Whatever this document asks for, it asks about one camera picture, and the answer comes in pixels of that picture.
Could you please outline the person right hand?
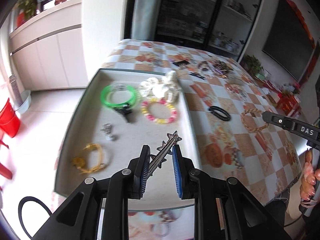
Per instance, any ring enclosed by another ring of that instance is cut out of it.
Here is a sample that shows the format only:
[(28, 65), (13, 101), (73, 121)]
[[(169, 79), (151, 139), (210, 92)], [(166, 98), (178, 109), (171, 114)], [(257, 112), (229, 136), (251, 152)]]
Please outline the person right hand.
[(319, 198), (315, 198), (315, 186), (319, 182), (319, 168), (316, 170), (313, 168), (313, 151), (311, 148), (306, 150), (304, 154), (305, 163), (301, 176), (300, 198), (301, 205), (309, 208), (319, 202)]

